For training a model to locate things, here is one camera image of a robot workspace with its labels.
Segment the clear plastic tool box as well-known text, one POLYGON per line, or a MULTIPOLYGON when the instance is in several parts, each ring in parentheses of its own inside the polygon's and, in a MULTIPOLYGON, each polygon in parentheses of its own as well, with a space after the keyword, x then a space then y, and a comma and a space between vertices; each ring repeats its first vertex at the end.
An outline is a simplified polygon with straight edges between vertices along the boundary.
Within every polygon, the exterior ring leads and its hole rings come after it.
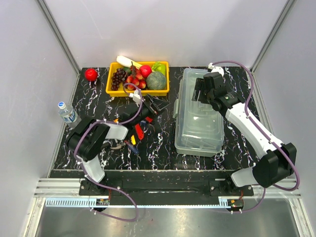
POLYGON ((211 105, 192 100, 196 79, 206 73, 207 70, 186 68, 180 80, 173 111, 178 154, 212 157, 222 150, 223 117, 211 105))

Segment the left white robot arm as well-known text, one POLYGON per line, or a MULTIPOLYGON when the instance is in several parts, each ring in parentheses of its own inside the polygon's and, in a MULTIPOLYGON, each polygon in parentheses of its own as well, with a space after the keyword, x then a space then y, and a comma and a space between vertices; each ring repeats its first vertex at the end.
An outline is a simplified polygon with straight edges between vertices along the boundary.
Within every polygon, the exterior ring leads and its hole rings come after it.
POLYGON ((147 94, 138 104, 134 111, 123 112, 117 122, 84 117, 68 137, 66 145, 80 162, 85 177, 91 181, 90 189, 96 195, 102 195, 107 189, 106 174, 98 158, 104 142, 115 139, 126 142, 136 132, 137 125, 162 114, 170 102, 147 94))

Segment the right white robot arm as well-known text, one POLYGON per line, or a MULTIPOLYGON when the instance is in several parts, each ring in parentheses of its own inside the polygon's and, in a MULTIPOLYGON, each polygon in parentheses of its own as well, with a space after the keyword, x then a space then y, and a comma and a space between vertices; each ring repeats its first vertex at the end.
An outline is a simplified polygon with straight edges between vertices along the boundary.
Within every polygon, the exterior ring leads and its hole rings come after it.
POLYGON ((213 69, 202 78, 197 78, 192 100, 211 105, 231 122, 245 136, 259 158, 255 166, 232 173, 224 184, 225 191, 234 196, 247 185, 260 185, 263 188, 276 186, 294 173, 297 150, 292 143, 285 144, 277 139, 258 121, 244 98, 228 90, 223 75, 223 72, 213 69))

